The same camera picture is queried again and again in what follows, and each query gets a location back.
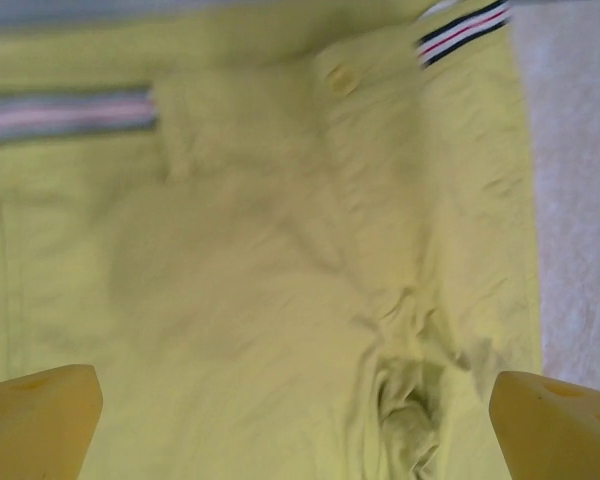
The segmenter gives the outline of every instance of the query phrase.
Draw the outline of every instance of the shirt button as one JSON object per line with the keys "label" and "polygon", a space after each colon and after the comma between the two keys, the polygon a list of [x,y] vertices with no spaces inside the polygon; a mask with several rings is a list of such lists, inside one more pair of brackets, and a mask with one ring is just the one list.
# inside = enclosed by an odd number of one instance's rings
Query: shirt button
{"label": "shirt button", "polygon": [[353,93],[360,85],[360,79],[354,71],[346,65],[338,65],[327,75],[327,82],[331,91],[339,97],[346,97]]}

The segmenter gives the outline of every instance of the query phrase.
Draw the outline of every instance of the yellow fabric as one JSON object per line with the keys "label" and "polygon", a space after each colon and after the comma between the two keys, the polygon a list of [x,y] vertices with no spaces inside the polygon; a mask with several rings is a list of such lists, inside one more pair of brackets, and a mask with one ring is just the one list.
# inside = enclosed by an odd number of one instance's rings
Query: yellow fabric
{"label": "yellow fabric", "polygon": [[422,69],[399,2],[0,36],[0,92],[147,85],[155,132],[0,146],[0,380],[91,363],[81,478],[499,479],[538,371],[532,165],[499,30]]}

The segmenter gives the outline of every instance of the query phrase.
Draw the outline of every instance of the striped collar trim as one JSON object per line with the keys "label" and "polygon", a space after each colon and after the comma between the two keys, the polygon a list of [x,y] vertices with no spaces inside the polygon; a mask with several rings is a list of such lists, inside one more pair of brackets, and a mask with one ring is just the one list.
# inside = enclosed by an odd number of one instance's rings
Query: striped collar trim
{"label": "striped collar trim", "polygon": [[505,0],[463,15],[420,39],[417,49],[420,64],[433,65],[467,43],[504,27],[510,19],[511,11]]}
{"label": "striped collar trim", "polygon": [[148,90],[0,96],[0,142],[150,128]]}

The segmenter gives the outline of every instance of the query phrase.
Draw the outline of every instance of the striped trim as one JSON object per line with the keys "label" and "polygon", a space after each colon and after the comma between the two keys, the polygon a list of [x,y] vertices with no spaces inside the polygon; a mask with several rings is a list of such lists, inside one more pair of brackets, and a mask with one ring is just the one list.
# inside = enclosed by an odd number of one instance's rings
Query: striped trim
{"label": "striped trim", "polygon": [[0,96],[0,142],[136,130],[155,121],[148,90]]}
{"label": "striped trim", "polygon": [[480,10],[457,18],[453,22],[425,35],[418,42],[418,57],[428,67],[463,45],[504,27],[511,18],[505,0],[497,0]]}

